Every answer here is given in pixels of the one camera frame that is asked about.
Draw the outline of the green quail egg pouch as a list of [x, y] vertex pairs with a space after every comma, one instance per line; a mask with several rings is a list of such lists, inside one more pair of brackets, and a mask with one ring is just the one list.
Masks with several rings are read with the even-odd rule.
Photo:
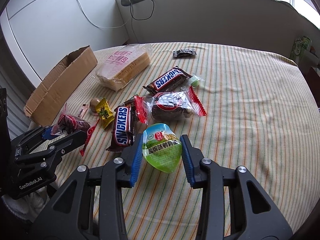
[[172, 173], [178, 166], [182, 144], [167, 124], [157, 123], [143, 132], [142, 154], [154, 168]]

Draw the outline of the green printed bag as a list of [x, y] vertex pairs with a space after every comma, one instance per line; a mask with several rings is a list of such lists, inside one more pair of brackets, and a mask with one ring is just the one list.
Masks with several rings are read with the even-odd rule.
[[305, 52], [310, 51], [311, 46], [312, 40], [308, 36], [296, 38], [290, 53], [290, 59], [299, 64]]

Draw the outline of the yellow candy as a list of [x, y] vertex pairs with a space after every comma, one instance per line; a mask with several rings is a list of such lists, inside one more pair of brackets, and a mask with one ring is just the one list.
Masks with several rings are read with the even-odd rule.
[[99, 119], [101, 120], [101, 125], [105, 129], [113, 120], [114, 114], [111, 111], [106, 98], [102, 98], [99, 103], [95, 106], [95, 110]]

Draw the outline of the Snickers bar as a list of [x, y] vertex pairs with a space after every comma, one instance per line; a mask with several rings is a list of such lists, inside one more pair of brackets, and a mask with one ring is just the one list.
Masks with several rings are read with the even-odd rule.
[[185, 80], [192, 76], [178, 67], [173, 67], [163, 75], [153, 80], [147, 86], [143, 86], [149, 93], [155, 95], [161, 92], [172, 92]]
[[111, 144], [106, 149], [111, 152], [121, 152], [132, 146], [136, 137], [136, 106], [134, 98], [121, 103], [115, 108]]

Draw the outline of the red dates bag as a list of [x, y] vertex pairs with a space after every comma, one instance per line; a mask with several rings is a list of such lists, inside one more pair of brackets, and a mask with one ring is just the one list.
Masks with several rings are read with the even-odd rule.
[[76, 131], [84, 131], [87, 134], [84, 147], [80, 150], [80, 154], [83, 157], [85, 155], [86, 147], [91, 139], [91, 136], [99, 122], [97, 116], [92, 120], [84, 120], [78, 118], [76, 115], [71, 115], [67, 109], [67, 103], [64, 104], [57, 123], [53, 126], [52, 135], [70, 135]]

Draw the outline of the brown cardboard box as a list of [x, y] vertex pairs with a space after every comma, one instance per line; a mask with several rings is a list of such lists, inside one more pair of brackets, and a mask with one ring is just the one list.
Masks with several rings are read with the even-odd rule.
[[67, 99], [96, 65], [97, 58], [90, 46], [66, 55], [33, 91], [24, 107], [25, 116], [37, 125], [52, 124]]

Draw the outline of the black candy wrapper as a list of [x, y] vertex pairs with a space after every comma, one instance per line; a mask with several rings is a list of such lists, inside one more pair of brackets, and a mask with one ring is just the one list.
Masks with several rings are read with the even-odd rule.
[[174, 58], [194, 57], [196, 55], [197, 55], [197, 53], [196, 53], [195, 49], [179, 49], [179, 50], [173, 51]]

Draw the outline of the round brown snack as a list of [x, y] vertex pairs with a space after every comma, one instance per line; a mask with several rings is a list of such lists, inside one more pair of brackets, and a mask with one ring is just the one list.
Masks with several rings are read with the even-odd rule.
[[89, 103], [89, 109], [91, 110], [92, 113], [96, 113], [96, 107], [100, 103], [100, 98], [93, 98], [90, 103]]

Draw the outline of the striped table cloth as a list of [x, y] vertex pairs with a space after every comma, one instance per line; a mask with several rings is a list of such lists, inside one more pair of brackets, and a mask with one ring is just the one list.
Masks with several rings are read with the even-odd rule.
[[[96, 69], [120, 47], [95, 51], [98, 65], [67, 100], [67, 113], [77, 114], [92, 98], [106, 98], [115, 109], [174, 66], [203, 80], [195, 88], [206, 116], [171, 121], [179, 138], [188, 134], [203, 155], [220, 166], [243, 165], [273, 199], [295, 233], [319, 200], [319, 111], [296, 64], [266, 51], [207, 43], [152, 44], [151, 64], [124, 89], [114, 92], [97, 83]], [[194, 48], [194, 58], [175, 59], [172, 52]], [[112, 124], [95, 128], [84, 156], [65, 155], [56, 169], [58, 189], [81, 164], [102, 166], [115, 156], [106, 151]], [[143, 158], [138, 181], [123, 189], [129, 239], [195, 239], [201, 190], [193, 190], [182, 161], [166, 174]]]

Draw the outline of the small pink sachet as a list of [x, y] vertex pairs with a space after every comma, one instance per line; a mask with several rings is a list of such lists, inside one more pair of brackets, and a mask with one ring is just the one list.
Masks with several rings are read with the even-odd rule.
[[82, 104], [81, 107], [78, 110], [78, 113], [76, 114], [76, 116], [80, 119], [82, 119], [84, 117], [84, 115], [86, 114], [87, 110], [89, 108], [88, 104]]

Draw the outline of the clear red-edged snack bag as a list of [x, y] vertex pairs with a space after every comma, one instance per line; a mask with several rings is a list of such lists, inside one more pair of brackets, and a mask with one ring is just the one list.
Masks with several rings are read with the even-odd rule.
[[193, 87], [180, 92], [160, 92], [154, 96], [134, 96], [136, 116], [141, 123], [170, 122], [202, 117], [207, 112]]

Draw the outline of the bagged sliced bread loaf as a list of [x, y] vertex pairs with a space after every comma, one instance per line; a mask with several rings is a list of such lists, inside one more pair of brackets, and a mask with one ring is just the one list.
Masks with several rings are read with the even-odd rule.
[[151, 63], [152, 52], [150, 44], [124, 46], [108, 56], [93, 77], [102, 86], [117, 92]]

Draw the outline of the small green wrapped candy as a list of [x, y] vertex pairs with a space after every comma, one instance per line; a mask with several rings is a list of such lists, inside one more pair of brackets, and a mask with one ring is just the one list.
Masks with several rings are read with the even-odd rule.
[[188, 83], [187, 86], [191, 86], [193, 88], [198, 87], [202, 82], [204, 81], [203, 78], [197, 76], [197, 75], [192, 75], [189, 79], [188, 79]]

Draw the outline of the white cabinet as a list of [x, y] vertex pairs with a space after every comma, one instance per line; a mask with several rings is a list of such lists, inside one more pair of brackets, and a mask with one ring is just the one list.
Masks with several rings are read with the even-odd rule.
[[1, 13], [5, 41], [34, 87], [70, 52], [124, 44], [125, 24], [116, 0], [10, 0]]

